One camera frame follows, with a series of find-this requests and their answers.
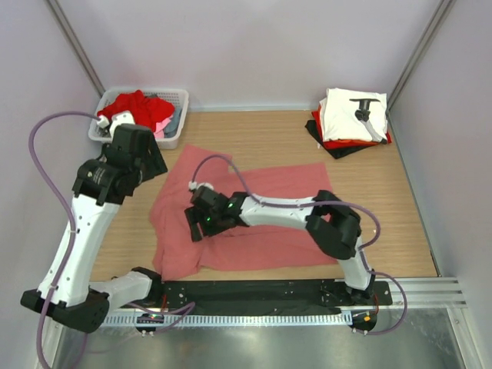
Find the pink t shirt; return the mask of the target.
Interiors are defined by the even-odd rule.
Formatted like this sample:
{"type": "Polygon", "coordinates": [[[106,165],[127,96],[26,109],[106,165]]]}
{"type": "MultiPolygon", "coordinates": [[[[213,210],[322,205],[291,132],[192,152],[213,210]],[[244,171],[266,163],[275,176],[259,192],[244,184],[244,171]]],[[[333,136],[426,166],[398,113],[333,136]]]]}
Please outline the pink t shirt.
{"type": "Polygon", "coordinates": [[[240,178],[231,172],[229,158],[213,158],[211,151],[187,145],[168,173],[151,208],[149,221],[155,229],[155,270],[165,280],[197,274],[202,268],[216,271],[308,267],[334,264],[311,240],[306,231],[275,226],[238,227],[193,242],[185,217],[192,175],[231,195],[242,190],[240,178]]]}

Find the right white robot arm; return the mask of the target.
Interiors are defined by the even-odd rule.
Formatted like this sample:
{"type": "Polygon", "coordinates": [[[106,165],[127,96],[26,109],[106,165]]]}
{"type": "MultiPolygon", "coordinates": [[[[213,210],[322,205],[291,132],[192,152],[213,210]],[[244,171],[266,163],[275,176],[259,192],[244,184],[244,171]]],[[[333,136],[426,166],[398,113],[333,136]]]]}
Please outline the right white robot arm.
{"type": "Polygon", "coordinates": [[[233,228],[276,226],[306,231],[317,247],[344,272],[345,293],[352,304],[374,296],[372,270],[361,249],[361,217],[333,193],[311,198],[267,198],[236,191],[231,196],[204,185],[191,192],[184,215],[193,242],[233,228]]]}

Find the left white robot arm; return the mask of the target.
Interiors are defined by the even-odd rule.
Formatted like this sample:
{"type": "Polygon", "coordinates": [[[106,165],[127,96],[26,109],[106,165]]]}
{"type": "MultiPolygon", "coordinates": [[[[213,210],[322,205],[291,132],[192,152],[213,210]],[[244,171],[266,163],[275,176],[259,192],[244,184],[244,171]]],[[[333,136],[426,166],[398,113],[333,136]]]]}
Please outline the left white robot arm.
{"type": "Polygon", "coordinates": [[[101,243],[126,197],[143,182],[167,172],[154,134],[147,128],[123,124],[101,157],[86,161],[72,187],[71,215],[44,280],[22,294],[21,304],[76,331],[96,331],[107,315],[134,301],[157,306],[163,298],[161,275],[132,268],[107,282],[90,283],[101,243]]]}

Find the light pink garment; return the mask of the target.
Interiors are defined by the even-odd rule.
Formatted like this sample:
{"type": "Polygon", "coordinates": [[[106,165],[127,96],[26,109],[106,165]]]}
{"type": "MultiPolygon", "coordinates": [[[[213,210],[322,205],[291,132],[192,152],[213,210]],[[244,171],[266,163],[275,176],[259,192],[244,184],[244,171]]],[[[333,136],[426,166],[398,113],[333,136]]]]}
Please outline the light pink garment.
{"type": "Polygon", "coordinates": [[[156,123],[155,132],[154,132],[154,137],[156,139],[164,139],[165,138],[164,130],[170,122],[171,122],[171,118],[166,118],[163,121],[156,123]]]}

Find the red crumpled t shirt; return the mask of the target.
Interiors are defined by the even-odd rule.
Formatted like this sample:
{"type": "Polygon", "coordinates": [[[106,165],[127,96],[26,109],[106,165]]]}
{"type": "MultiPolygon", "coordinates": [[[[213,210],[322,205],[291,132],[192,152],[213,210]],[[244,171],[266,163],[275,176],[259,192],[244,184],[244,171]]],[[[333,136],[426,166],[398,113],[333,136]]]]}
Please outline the red crumpled t shirt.
{"type": "Polygon", "coordinates": [[[114,115],[129,111],[137,125],[157,131],[157,124],[170,118],[175,113],[172,103],[159,97],[151,98],[141,90],[124,93],[117,96],[115,101],[97,112],[97,116],[105,116],[110,121],[114,115]]]}

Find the grey garment in basket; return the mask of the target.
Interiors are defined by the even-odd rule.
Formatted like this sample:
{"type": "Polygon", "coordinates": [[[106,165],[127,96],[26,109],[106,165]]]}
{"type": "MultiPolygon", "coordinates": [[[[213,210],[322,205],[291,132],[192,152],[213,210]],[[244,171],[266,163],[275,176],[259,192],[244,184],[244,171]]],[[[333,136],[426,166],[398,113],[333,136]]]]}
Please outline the grey garment in basket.
{"type": "Polygon", "coordinates": [[[181,119],[181,108],[175,107],[171,102],[159,98],[156,94],[148,96],[147,108],[153,132],[155,132],[157,122],[171,118],[171,122],[166,126],[164,133],[165,138],[174,137],[181,119]]]}

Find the white plastic basket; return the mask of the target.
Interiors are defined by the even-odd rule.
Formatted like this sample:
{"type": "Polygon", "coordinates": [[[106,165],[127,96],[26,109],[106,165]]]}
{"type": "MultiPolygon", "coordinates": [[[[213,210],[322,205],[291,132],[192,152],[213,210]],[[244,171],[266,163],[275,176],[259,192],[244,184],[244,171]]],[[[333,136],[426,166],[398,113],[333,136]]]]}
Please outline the white plastic basket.
{"type": "Polygon", "coordinates": [[[162,149],[175,149],[185,125],[189,94],[176,88],[110,88],[90,124],[93,141],[110,142],[121,124],[148,128],[162,149]]]}

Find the black folded t shirt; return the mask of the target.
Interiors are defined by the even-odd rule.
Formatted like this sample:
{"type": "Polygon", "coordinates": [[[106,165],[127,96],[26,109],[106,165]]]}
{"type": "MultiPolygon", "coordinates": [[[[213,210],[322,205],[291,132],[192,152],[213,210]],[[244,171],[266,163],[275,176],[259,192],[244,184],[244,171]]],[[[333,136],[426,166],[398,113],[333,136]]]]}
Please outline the black folded t shirt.
{"type": "Polygon", "coordinates": [[[372,146],[370,147],[356,146],[351,148],[326,149],[321,145],[321,142],[317,138],[315,138],[314,123],[315,120],[308,120],[304,127],[306,128],[308,134],[334,159],[344,158],[355,152],[362,151],[366,148],[372,147],[372,146]]]}

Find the red folded t shirt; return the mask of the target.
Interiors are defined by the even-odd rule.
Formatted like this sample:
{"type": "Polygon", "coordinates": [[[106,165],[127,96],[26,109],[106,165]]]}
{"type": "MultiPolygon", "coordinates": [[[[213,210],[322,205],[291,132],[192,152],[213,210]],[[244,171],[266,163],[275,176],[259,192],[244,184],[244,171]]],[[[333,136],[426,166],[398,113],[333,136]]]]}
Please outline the red folded t shirt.
{"type": "Polygon", "coordinates": [[[324,141],[321,134],[321,123],[320,123],[320,110],[311,112],[312,117],[315,120],[314,123],[314,134],[321,145],[326,149],[338,149],[338,148],[351,148],[356,146],[370,147],[377,145],[375,141],[361,141],[361,140],[335,140],[335,141],[324,141]]]}

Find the white folded printed t shirt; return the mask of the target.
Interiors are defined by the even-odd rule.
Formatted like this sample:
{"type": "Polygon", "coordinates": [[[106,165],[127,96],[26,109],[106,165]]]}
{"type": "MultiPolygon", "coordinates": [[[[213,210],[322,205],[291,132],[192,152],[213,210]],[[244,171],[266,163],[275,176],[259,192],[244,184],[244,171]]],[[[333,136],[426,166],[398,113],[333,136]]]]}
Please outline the white folded printed t shirt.
{"type": "Polygon", "coordinates": [[[321,100],[320,125],[324,141],[386,144],[385,93],[329,88],[321,100]]]}

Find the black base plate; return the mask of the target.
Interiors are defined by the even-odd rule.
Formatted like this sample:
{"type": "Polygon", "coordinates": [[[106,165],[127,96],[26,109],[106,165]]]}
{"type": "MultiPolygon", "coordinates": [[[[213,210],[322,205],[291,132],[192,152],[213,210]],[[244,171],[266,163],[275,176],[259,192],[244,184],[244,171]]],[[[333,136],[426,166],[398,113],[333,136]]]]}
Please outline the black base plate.
{"type": "Polygon", "coordinates": [[[145,308],[175,310],[194,302],[194,315],[305,316],[336,314],[355,306],[390,306],[393,298],[385,281],[376,281],[368,294],[348,292],[334,279],[266,281],[168,281],[149,298],[136,300],[145,308]]]}

